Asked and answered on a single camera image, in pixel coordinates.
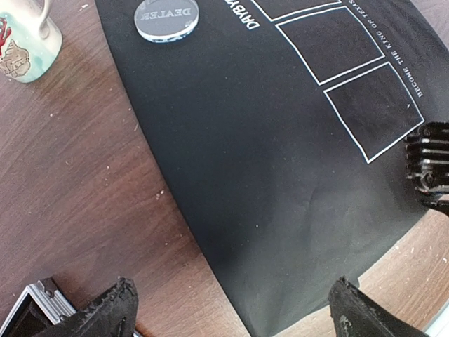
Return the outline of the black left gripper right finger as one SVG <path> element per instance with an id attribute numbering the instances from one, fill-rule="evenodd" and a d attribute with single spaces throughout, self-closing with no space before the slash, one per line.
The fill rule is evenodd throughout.
<path id="1" fill-rule="evenodd" d="M 423 331 L 386 311 L 345 277 L 333 284 L 328 301 L 337 336 L 426 336 Z"/>

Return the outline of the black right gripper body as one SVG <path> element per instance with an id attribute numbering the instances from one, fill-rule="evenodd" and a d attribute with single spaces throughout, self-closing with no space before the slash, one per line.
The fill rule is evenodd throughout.
<path id="1" fill-rule="evenodd" d="M 419 126 L 404 139 L 406 176 L 422 195 L 423 206 L 448 213 L 448 122 Z"/>

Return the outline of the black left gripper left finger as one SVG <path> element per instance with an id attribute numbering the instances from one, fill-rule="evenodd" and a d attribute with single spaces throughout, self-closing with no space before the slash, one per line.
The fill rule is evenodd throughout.
<path id="1" fill-rule="evenodd" d="M 133 336 L 137 311 L 137 287 L 132 279 L 120 277 L 87 307 L 37 335 Z"/>

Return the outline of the aluminium poker chip case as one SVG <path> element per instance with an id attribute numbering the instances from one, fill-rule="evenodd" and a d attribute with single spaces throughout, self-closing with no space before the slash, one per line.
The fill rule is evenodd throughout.
<path id="1" fill-rule="evenodd" d="M 1 336 L 34 336 L 75 313 L 51 277 L 40 279 L 19 295 L 1 325 Z"/>

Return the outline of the black poker mat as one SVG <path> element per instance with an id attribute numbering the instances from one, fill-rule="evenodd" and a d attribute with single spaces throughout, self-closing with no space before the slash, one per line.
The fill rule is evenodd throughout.
<path id="1" fill-rule="evenodd" d="M 356 281 L 424 215 L 403 139 L 448 118 L 448 49 L 411 1 L 200 1 L 167 44 L 98 1 L 140 126 L 252 336 Z"/>

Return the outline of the ceramic mug with print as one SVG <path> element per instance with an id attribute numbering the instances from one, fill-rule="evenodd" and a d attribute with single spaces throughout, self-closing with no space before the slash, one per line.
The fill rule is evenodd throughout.
<path id="1" fill-rule="evenodd" d="M 28 84 L 42 77 L 62 48 L 52 1 L 1 0 L 1 74 Z"/>

